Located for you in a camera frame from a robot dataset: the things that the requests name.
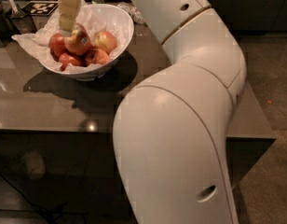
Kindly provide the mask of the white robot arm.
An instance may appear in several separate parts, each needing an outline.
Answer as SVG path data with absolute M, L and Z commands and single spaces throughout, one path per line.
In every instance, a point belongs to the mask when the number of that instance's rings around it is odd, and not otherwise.
M 138 224 L 239 224 L 226 132 L 244 55 L 207 0 L 130 0 L 171 66 L 135 86 L 114 119 L 116 163 Z

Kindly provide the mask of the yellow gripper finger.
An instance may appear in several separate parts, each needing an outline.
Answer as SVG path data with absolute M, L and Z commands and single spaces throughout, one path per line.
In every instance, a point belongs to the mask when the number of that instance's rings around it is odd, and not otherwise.
M 58 0 L 58 3 L 59 32 L 61 35 L 70 36 L 75 26 L 81 0 Z

